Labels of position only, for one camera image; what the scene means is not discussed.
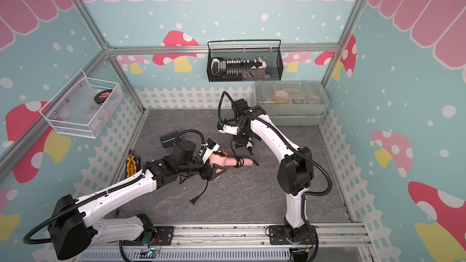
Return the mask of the pink hair dryer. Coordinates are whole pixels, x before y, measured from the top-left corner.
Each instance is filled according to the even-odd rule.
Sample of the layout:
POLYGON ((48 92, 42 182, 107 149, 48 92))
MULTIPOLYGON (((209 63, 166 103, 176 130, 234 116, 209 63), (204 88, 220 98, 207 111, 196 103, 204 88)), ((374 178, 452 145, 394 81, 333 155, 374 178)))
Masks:
POLYGON ((232 166, 235 168, 243 167, 243 166, 252 166, 257 165, 257 163, 249 158, 242 158, 242 157, 230 157, 227 152, 222 149, 214 152, 210 158, 208 159, 210 165, 217 164, 220 166, 228 167, 232 166))

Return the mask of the black hair dryer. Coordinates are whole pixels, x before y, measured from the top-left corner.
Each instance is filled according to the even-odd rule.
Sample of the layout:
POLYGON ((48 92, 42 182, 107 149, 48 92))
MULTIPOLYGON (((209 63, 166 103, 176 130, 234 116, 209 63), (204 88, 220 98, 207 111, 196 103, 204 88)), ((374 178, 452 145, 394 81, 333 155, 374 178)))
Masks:
POLYGON ((159 140, 163 148, 167 149, 173 147, 179 135, 179 131, 173 131, 162 135, 159 140))

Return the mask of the white hair dryer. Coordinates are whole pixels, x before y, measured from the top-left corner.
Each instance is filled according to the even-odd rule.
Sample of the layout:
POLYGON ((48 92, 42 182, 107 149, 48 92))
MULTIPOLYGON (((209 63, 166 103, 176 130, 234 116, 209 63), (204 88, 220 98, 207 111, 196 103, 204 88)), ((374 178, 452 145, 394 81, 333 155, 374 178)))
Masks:
POLYGON ((254 147, 252 137, 248 137, 248 142, 246 143, 245 147, 246 147, 246 150, 252 155, 252 149, 254 147))

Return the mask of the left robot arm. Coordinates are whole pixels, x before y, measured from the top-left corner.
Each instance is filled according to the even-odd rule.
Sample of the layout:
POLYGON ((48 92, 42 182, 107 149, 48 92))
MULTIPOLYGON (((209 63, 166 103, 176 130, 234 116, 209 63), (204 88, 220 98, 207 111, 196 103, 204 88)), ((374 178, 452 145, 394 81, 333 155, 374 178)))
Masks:
POLYGON ((106 220, 104 217, 126 203, 177 181, 180 177, 199 175, 210 181, 219 167, 209 163, 220 146, 200 131, 200 144, 177 136, 172 152, 145 163, 133 176, 90 195, 73 198, 66 195, 56 203, 52 216, 35 226, 23 238, 26 245, 50 243, 59 260, 68 260, 88 247, 132 241, 151 246, 160 234, 150 218, 140 213, 131 218, 106 220))

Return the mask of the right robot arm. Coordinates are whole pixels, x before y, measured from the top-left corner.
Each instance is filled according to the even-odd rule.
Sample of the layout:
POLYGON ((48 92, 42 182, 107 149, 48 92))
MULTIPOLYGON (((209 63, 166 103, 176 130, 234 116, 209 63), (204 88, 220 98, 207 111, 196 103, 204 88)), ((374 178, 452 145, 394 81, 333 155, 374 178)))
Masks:
POLYGON ((271 121, 260 106, 251 107, 244 99, 236 101, 226 91, 218 103, 218 125, 221 133, 233 136, 231 145, 251 151, 252 140, 264 142, 279 162, 277 181, 286 194, 284 233, 291 243, 298 243, 311 236, 317 243, 315 228, 308 221, 306 199, 308 196, 328 195, 333 183, 329 173, 312 158, 307 147, 290 141, 271 121))

